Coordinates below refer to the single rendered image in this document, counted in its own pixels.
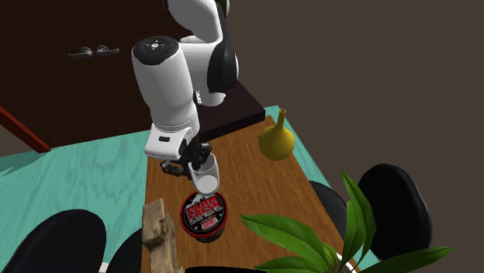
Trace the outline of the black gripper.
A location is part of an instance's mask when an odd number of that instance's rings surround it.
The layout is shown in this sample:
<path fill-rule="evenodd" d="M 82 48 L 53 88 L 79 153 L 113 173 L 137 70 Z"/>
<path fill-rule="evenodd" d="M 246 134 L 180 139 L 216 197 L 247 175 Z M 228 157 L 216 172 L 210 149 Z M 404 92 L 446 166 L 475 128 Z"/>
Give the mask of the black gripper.
<path fill-rule="evenodd" d="M 198 171 L 206 163 L 211 151 L 212 147 L 210 144 L 192 141 L 183 150 L 179 161 L 171 162 L 165 160 L 160 163 L 160 167 L 165 174 L 191 178 L 188 164 L 191 164 L 192 168 Z"/>

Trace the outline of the clear drinking glass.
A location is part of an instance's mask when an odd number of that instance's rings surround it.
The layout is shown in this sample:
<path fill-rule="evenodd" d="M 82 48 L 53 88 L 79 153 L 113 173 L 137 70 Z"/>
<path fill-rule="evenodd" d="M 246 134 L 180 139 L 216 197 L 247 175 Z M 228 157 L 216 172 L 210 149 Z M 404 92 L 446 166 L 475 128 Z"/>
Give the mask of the clear drinking glass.
<path fill-rule="evenodd" d="M 220 173 L 214 154 L 210 154 L 204 164 L 196 171 L 193 162 L 188 163 L 192 182 L 196 190 L 204 196 L 215 194 L 220 186 Z"/>

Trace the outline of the black red round tin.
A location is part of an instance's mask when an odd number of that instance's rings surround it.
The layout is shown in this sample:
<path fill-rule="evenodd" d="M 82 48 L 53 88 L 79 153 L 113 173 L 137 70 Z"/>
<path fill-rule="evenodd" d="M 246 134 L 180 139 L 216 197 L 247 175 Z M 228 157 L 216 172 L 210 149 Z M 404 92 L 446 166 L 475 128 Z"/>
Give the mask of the black red round tin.
<path fill-rule="evenodd" d="M 222 235 L 227 217 L 226 200 L 218 192 L 210 196 L 192 193 L 182 203 L 179 213 L 182 229 L 189 236 L 206 244 Z"/>

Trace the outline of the brown wooden table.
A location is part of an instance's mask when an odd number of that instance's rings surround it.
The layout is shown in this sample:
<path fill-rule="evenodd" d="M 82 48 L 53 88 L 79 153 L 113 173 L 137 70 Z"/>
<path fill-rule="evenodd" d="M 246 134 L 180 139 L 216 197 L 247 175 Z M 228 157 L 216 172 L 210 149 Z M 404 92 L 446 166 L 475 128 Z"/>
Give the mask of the brown wooden table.
<path fill-rule="evenodd" d="M 270 161 L 258 147 L 260 132 L 274 125 L 268 116 L 234 133 L 211 140 L 220 170 L 221 195 L 228 205 L 222 236 L 210 244 L 190 237 L 180 224 L 182 203 L 194 191 L 184 177 L 165 174 L 157 159 L 147 160 L 146 201 L 163 199 L 174 221 L 178 265 L 253 268 L 290 253 L 249 230 L 243 215 L 287 216 L 310 226 L 325 243 L 341 252 L 344 242 L 293 155 Z"/>

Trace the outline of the dark robot stand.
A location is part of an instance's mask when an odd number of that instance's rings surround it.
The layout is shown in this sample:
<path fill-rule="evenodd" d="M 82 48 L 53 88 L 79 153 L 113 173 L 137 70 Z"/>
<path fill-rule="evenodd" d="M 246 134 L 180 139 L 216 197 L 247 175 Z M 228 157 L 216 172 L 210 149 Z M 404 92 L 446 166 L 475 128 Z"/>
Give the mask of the dark robot stand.
<path fill-rule="evenodd" d="M 264 121 L 265 109 L 238 81 L 226 91 L 223 103 L 208 107 L 197 105 L 200 142 L 209 142 Z"/>

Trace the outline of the rough wooden figure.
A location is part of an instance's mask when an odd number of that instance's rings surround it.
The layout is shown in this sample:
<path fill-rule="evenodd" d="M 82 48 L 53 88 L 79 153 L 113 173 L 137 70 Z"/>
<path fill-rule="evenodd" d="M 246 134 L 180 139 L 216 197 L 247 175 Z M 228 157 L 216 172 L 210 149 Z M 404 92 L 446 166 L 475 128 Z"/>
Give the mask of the rough wooden figure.
<path fill-rule="evenodd" d="M 142 243 L 149 251 L 150 273 L 185 273 L 178 265 L 175 225 L 158 199 L 143 207 Z"/>

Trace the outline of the yellow long-necked vase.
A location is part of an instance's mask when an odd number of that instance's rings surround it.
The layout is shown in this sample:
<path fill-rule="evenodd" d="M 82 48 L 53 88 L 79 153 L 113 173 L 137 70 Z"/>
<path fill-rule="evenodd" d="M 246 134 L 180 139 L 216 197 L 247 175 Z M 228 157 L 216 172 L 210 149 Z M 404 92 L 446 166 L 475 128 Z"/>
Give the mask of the yellow long-necked vase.
<path fill-rule="evenodd" d="M 280 109 L 277 123 L 265 128 L 259 138 L 258 146 L 269 160 L 281 161 L 287 158 L 296 145 L 292 132 L 284 127 L 286 109 Z"/>

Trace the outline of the black round-backed chair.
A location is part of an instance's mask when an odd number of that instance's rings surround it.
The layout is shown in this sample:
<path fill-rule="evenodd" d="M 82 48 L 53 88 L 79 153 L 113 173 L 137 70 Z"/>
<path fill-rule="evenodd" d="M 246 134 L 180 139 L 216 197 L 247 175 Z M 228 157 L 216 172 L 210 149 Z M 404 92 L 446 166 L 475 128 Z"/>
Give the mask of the black round-backed chair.
<path fill-rule="evenodd" d="M 122 243 L 110 261 L 106 273 L 140 273 L 142 252 L 142 229 L 139 229 Z"/>
<path fill-rule="evenodd" d="M 105 244 L 99 216 L 85 209 L 65 210 L 34 228 L 1 273 L 99 273 Z"/>
<path fill-rule="evenodd" d="M 347 207 L 344 200 L 332 189 L 315 181 L 309 181 L 341 238 L 345 238 Z"/>
<path fill-rule="evenodd" d="M 377 164 L 362 175 L 358 187 L 372 207 L 376 231 L 371 251 L 379 260 L 430 246 L 433 229 L 427 204 L 402 168 Z"/>

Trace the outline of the green leafy potted plant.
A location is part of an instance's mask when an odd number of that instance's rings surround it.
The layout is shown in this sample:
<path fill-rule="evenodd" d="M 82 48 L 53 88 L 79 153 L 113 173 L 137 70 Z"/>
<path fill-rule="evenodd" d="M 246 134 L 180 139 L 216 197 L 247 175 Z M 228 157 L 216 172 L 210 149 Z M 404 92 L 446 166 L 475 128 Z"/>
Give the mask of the green leafy potted plant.
<path fill-rule="evenodd" d="M 358 183 L 346 174 L 341 178 L 350 196 L 346 203 L 347 224 L 342 253 L 338 254 L 333 247 L 322 242 L 312 228 L 295 219 L 268 214 L 242 216 L 242 222 L 252 232 L 292 252 L 290 256 L 258 265 L 258 270 L 266 273 L 341 273 L 355 254 L 364 257 L 372 252 L 376 231 L 372 207 Z M 379 260 L 359 273 L 410 273 L 439 261 L 451 250 L 451 247 L 430 245 L 426 249 Z"/>

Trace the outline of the dark brown double door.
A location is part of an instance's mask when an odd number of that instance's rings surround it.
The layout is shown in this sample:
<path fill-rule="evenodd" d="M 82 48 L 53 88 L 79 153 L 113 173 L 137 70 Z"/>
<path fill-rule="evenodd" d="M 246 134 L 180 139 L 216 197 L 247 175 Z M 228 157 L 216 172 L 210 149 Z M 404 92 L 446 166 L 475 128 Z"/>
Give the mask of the dark brown double door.
<path fill-rule="evenodd" d="M 148 130 L 131 50 L 188 35 L 163 0 L 0 0 L 0 106 L 50 147 Z"/>

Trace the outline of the red-brown wooden bar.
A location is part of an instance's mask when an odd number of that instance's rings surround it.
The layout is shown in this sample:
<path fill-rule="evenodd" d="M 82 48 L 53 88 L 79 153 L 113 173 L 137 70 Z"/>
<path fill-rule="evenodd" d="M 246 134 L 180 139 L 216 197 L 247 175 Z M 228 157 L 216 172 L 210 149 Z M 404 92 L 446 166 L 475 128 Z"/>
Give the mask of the red-brown wooden bar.
<path fill-rule="evenodd" d="M 51 148 L 17 118 L 0 106 L 0 125 L 37 153 L 49 152 Z"/>

